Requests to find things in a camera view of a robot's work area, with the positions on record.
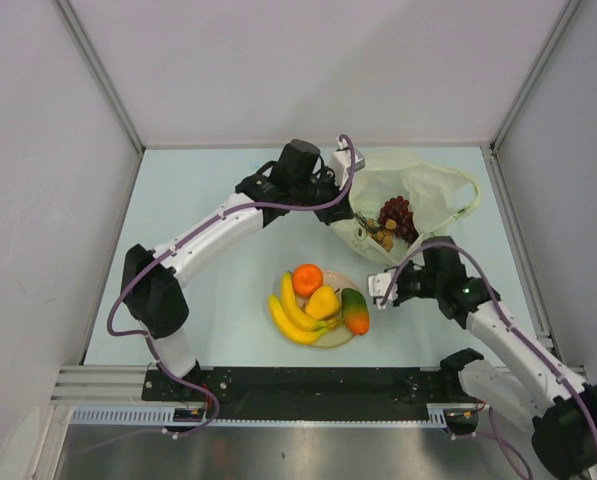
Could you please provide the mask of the dark red fake grapes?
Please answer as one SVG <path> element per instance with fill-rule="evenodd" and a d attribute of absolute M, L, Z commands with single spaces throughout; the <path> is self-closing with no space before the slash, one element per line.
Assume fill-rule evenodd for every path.
<path fill-rule="evenodd" d="M 394 240 L 403 240 L 407 246 L 411 246 L 419 237 L 410 202 L 402 196 L 387 200 L 380 209 L 377 220 L 393 231 Z"/>

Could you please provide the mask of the orange fake persimmon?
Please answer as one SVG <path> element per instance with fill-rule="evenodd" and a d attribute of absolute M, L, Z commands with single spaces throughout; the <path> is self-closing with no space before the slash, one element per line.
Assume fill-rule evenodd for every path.
<path fill-rule="evenodd" d="M 292 286 L 296 295 L 308 298 L 324 284 L 322 270 L 315 264 L 298 266 L 292 274 Z"/>

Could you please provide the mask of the green orange fake mango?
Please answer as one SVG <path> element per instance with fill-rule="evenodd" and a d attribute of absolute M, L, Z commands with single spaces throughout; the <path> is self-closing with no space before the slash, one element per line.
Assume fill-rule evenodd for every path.
<path fill-rule="evenodd" d="M 370 329 L 370 315 L 364 295 L 355 289 L 341 291 L 341 316 L 346 328 L 354 335 L 365 335 Z"/>

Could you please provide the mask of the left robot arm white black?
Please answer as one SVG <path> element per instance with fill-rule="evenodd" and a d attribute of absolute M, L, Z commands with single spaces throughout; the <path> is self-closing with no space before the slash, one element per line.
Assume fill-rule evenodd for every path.
<path fill-rule="evenodd" d="M 140 324 L 164 387 L 175 398 L 192 397 L 199 387 L 182 327 L 189 316 L 184 289 L 202 268 L 249 234 L 292 212 L 316 214 L 331 225 L 350 219 L 349 193 L 363 155 L 342 135 L 329 161 L 315 145 L 287 143 L 278 159 L 245 177 L 214 212 L 174 239 L 152 249 L 140 244 L 125 255 L 121 292 L 113 306 L 126 306 Z"/>

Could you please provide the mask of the yellow fake banana bunch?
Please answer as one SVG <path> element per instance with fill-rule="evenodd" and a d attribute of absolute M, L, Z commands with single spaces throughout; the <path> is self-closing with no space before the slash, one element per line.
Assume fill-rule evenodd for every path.
<path fill-rule="evenodd" d="M 317 320 L 299 306 L 293 289 L 292 275 L 285 272 L 281 280 L 281 296 L 271 294 L 268 307 L 277 329 L 299 345 L 314 345 L 323 335 L 338 326 L 339 319 Z"/>

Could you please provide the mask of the translucent plastic avocado-print bag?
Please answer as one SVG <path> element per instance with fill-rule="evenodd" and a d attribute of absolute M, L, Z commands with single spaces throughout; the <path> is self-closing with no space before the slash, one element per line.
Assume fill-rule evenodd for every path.
<path fill-rule="evenodd" d="M 471 174 L 430 163 L 410 149 L 381 149 L 366 154 L 354 175 L 353 217 L 331 228 L 365 259 L 395 266 L 422 241 L 446 234 L 480 201 Z"/>

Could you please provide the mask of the beige round plate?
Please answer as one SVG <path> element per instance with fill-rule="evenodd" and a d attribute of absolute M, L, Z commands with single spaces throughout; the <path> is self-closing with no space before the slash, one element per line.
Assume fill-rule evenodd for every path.
<path fill-rule="evenodd" d="M 340 301 L 341 301 L 341 291 L 344 288 L 352 288 L 352 289 L 359 291 L 359 288 L 351 280 L 349 280 L 346 276 L 344 276 L 338 272 L 335 272 L 335 271 L 322 270 L 322 272 L 324 275 L 324 284 L 323 285 L 331 286 L 336 291 L 337 296 Z M 275 294 L 277 297 L 281 296 L 282 276 L 280 277 L 280 281 L 278 284 L 278 290 L 275 293 L 272 293 L 272 294 Z M 296 299 L 299 303 L 299 306 L 301 307 L 301 309 L 303 311 L 304 311 L 304 306 L 310 297 L 303 298 L 303 297 L 296 295 Z M 314 345 L 301 345 L 301 346 L 306 346 L 306 347 L 311 347 L 311 348 L 321 349 L 321 350 L 331 350 L 331 349 L 336 349 L 336 348 L 339 348 L 339 347 L 342 347 L 342 346 L 348 344 L 356 336 L 358 336 L 358 335 L 354 335 L 352 332 L 350 332 L 346 328 L 346 326 L 342 320 L 341 310 L 338 314 L 329 318 L 329 319 L 333 319 L 334 317 L 336 317 L 339 319 L 339 323 L 336 328 L 334 328 L 330 332 L 323 335 Z"/>

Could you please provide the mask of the yellow fake pear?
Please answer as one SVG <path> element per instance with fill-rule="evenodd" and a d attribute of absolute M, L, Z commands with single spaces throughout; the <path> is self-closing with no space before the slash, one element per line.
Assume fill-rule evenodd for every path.
<path fill-rule="evenodd" d="M 318 288 L 308 299 L 304 312 L 316 320 L 327 320 L 342 308 L 336 291 L 329 285 Z"/>

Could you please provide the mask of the brown fake nuts cluster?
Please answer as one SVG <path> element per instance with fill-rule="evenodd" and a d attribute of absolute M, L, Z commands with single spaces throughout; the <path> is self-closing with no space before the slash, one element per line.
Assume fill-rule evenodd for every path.
<path fill-rule="evenodd" d="M 394 247 L 393 231 L 383 226 L 378 220 L 369 218 L 361 213 L 355 214 L 355 219 L 364 231 L 364 236 L 379 244 L 386 252 Z"/>

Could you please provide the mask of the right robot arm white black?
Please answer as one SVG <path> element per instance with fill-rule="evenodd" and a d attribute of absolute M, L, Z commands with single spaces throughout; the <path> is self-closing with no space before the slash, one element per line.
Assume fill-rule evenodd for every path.
<path fill-rule="evenodd" d="M 512 374 L 498 382 L 479 356 L 439 376 L 441 393 L 451 401 L 468 395 L 519 426 L 532 429 L 531 445 L 544 468 L 570 479 L 597 468 L 597 383 L 557 359 L 513 318 L 474 257 L 451 237 L 424 241 L 402 263 L 369 280 L 379 308 L 412 298 L 433 299 L 449 320 L 486 345 Z"/>

